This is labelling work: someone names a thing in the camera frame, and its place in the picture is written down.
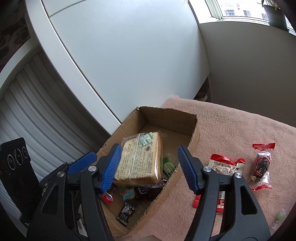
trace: bread loaf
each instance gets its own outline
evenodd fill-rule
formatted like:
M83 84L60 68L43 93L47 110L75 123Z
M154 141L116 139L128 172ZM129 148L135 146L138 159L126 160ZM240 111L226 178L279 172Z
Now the bread loaf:
M122 146L121 159L115 173L117 184L155 185L161 180L162 140L153 132L153 142L140 145L143 133L126 141Z

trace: plastic wrap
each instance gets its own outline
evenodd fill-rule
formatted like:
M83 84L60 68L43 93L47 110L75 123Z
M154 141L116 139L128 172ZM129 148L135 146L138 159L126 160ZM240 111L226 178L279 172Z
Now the plastic wrap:
M282 225L288 214L289 212L287 210L282 209L281 212L276 216L275 221L269 225L272 228L272 234Z
M115 190L115 184L112 183L111 187L109 190L107 190L104 194L98 194L98 196L104 200L106 203L111 203L113 202L113 197L112 197L112 194Z
M254 170L251 174L249 185L253 191L260 189L272 189L270 175L268 172L271 154L274 151L275 143L253 144L252 147L258 152Z
M140 133L123 139L114 183L159 187L162 177L163 144L159 132Z

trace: wrapped candy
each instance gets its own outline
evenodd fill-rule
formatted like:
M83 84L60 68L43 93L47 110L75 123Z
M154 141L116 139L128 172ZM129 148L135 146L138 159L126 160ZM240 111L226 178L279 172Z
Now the wrapped candy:
M252 147L258 152L255 159L254 170L249 181L250 188L253 191L272 188L268 169L271 162L271 154L274 151L275 145L275 143L252 145Z

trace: pink towel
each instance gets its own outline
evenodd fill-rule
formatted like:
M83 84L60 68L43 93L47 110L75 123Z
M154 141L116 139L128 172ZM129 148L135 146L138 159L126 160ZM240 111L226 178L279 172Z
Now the pink towel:
M246 180L257 154L252 144L276 142L269 168L273 189L256 191L255 196L268 224L282 208L291 210L296 201L296 128L257 114L178 96L168 99L162 107L196 114L200 140L193 156L205 166L213 153L233 160L245 158L243 176ZM136 241L154 235L162 241L183 241L196 211L192 207L194 198L182 175L154 216L135 235L119 240ZM212 235L219 233L221 220L222 215L216 215Z

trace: red candy wrapper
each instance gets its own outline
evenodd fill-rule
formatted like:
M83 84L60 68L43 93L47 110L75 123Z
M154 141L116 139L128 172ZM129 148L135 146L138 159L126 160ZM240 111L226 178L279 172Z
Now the red candy wrapper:
M112 195L105 193L105 194L98 194L98 196L104 200L106 203L111 203L113 202L113 197Z
M254 170L249 181L250 188L253 191L268 188L272 189L269 176L269 166L271 162L271 154L274 151L275 143L253 144L252 147L258 152Z
M232 176L235 172L242 173L245 163L246 162L243 158L239 158L236 162L233 162L228 157L221 156L218 154L213 154L211 156L208 166L219 174ZM196 196L193 202L193 207L198 206L199 200L200 200L200 196ZM219 192L218 204L217 204L217 210L216 210L217 213L223 212L224 200L225 200L225 192Z

